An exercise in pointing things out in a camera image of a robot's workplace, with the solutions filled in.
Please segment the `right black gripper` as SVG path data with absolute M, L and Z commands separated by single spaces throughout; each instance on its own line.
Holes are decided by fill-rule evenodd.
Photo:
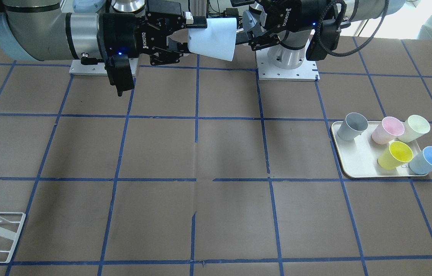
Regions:
M 129 58 L 146 54 L 151 65 L 176 64 L 192 52 L 188 42 L 181 43 L 169 36 L 184 28 L 208 27 L 205 16 L 184 12 L 179 2 L 146 0 L 144 11 L 141 17 L 118 12 L 99 15 L 98 45 L 103 61 L 117 53 Z

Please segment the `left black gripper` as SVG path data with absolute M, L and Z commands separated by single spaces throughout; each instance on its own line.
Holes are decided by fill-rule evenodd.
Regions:
M 260 43 L 276 42 L 277 34 L 283 31 L 312 30 L 330 3 L 329 0 L 230 0 L 234 8 L 254 2 L 263 7 L 260 22 L 252 32 L 236 33 L 235 41 L 235 45 L 248 45 L 252 50 L 259 50 Z

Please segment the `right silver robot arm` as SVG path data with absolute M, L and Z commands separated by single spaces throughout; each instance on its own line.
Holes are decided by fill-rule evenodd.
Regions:
M 155 65 L 178 63 L 186 43 L 170 39 L 184 29 L 205 29 L 205 17 L 193 16 L 170 0 L 75 0 L 64 12 L 60 0 L 4 0 L 0 47 L 16 61 L 81 60 L 113 66 L 142 54 Z

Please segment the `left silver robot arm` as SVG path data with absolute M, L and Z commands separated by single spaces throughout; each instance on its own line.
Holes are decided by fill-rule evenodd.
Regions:
M 243 32 L 237 44 L 253 51 L 268 49 L 270 62 L 291 70 L 304 60 L 321 61 L 326 56 L 345 57 L 372 41 L 345 53 L 337 53 L 342 29 L 353 21 L 380 18 L 400 10 L 403 0 L 232 0 L 233 7 L 249 5 L 243 17 Z

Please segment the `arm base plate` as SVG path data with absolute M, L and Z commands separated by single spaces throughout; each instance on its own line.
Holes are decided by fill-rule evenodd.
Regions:
M 137 74 L 138 61 L 138 58 L 129 59 L 132 77 L 135 77 Z M 69 73 L 76 76 L 107 76 L 104 63 L 99 62 L 97 65 L 82 65 L 80 60 L 72 61 Z
M 316 82 L 320 79 L 316 62 L 305 57 L 306 47 L 291 50 L 277 45 L 260 49 L 255 54 L 261 81 Z

